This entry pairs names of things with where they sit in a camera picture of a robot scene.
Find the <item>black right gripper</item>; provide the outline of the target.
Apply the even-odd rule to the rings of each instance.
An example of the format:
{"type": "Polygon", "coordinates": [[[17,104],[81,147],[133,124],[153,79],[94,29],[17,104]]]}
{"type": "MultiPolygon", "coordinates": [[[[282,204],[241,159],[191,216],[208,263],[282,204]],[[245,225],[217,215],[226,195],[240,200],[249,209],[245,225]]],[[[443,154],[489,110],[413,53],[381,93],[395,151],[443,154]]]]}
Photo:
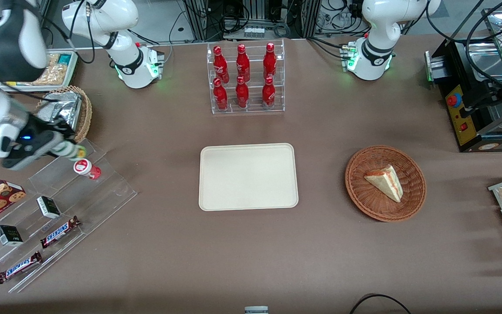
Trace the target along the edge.
{"type": "Polygon", "coordinates": [[[18,144],[22,147],[54,147],[47,154],[55,158],[66,154],[65,147],[55,147],[63,140],[77,144],[75,131],[68,123],[64,123],[62,116],[57,116],[52,121],[43,121],[34,115],[29,115],[26,126],[18,135],[18,144]]]}

